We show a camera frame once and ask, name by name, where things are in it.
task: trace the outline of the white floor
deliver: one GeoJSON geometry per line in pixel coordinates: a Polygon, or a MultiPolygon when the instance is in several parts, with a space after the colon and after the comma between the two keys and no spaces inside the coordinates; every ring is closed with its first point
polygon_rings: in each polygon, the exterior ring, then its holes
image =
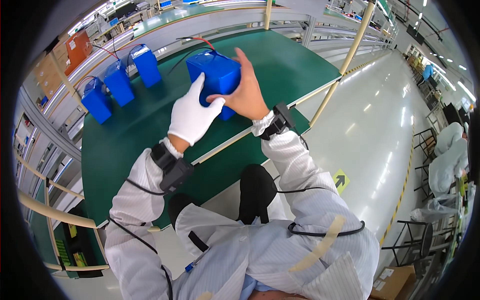
{"type": "MultiPolygon", "coordinates": [[[[402,192],[407,174],[412,145],[412,120],[415,132],[427,128],[429,112],[421,99],[411,72],[398,52],[387,51],[367,69],[359,69],[342,79],[318,121],[305,134],[311,156],[323,169],[334,174],[340,168],[350,179],[341,194],[349,208],[364,220],[366,227],[380,240],[384,234],[402,192]]],[[[356,57],[349,69],[374,56],[370,53],[356,57]]],[[[326,91],[297,106],[307,118],[311,118],[324,98],[326,91]]],[[[419,205],[419,185],[414,170],[420,166],[421,150],[414,151],[407,188],[396,214],[396,220],[409,220],[409,213],[419,205]]],[[[276,176],[273,164],[265,167],[276,176]]],[[[237,218],[240,201],[239,185],[205,203],[203,207],[230,218],[237,218]]],[[[293,218],[284,201],[287,216],[293,218]]],[[[393,223],[384,240],[391,245],[401,226],[393,223]]],[[[165,264],[176,278],[192,261],[180,244],[171,227],[155,234],[157,249],[165,264]]],[[[389,265],[391,251],[380,253],[378,268],[389,265]]],[[[63,279],[57,282],[71,299],[121,299],[116,278],[110,270],[104,277],[91,279],[63,279]]]]}

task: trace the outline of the blue battery pack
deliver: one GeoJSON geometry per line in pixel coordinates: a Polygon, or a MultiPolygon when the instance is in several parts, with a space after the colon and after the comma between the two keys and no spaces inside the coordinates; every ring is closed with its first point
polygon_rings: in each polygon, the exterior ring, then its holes
{"type": "Polygon", "coordinates": [[[145,44],[135,46],[130,51],[130,56],[145,87],[151,87],[162,79],[156,65],[155,55],[145,44]]]}
{"type": "Polygon", "coordinates": [[[105,95],[103,82],[98,77],[90,80],[85,85],[82,104],[100,124],[105,122],[112,115],[112,106],[105,95]]]}
{"type": "Polygon", "coordinates": [[[108,66],[105,71],[104,82],[121,107],[135,98],[130,85],[130,79],[121,60],[108,66]]]}
{"type": "MultiPolygon", "coordinates": [[[[200,103],[207,107],[210,105],[206,97],[212,94],[231,94],[240,83],[240,64],[214,50],[205,50],[189,57],[187,60],[190,81],[194,82],[198,76],[205,73],[205,83],[200,93],[200,103]]],[[[223,106],[218,116],[222,120],[228,120],[235,112],[223,106]]]]}

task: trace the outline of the bare hand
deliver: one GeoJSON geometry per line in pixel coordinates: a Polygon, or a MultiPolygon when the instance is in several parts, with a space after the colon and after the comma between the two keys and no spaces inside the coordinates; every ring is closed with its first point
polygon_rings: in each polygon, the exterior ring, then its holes
{"type": "Polygon", "coordinates": [[[224,98],[225,105],[239,115],[251,120],[261,120],[270,110],[265,104],[262,92],[260,92],[260,86],[253,71],[252,63],[239,48],[235,48],[235,52],[238,57],[235,57],[234,60],[238,61],[241,65],[239,86],[230,95],[210,95],[206,100],[211,103],[219,97],[224,98]]]}

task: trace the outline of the yellow label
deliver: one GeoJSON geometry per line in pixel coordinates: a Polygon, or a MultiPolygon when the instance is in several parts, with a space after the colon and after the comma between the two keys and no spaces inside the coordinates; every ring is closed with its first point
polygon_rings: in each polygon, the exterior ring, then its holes
{"type": "Polygon", "coordinates": [[[338,194],[341,195],[343,190],[347,187],[350,183],[350,179],[348,179],[347,175],[345,174],[342,169],[338,169],[338,171],[332,176],[333,182],[335,182],[336,190],[338,194]]]}

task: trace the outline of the sleeve cuff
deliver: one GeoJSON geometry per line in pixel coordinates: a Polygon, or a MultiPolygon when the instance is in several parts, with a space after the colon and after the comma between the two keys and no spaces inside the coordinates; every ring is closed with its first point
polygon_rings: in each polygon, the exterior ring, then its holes
{"type": "Polygon", "coordinates": [[[159,143],[161,142],[163,142],[165,147],[167,147],[168,151],[170,151],[170,153],[172,153],[172,155],[175,156],[176,159],[183,158],[183,153],[180,153],[177,151],[177,149],[175,149],[168,137],[164,137],[162,140],[159,141],[159,143]]]}
{"type": "Polygon", "coordinates": [[[270,126],[272,123],[273,118],[275,115],[273,114],[273,110],[271,110],[263,119],[261,120],[253,120],[253,127],[252,133],[254,136],[259,136],[260,134],[264,133],[265,129],[270,126]]]}

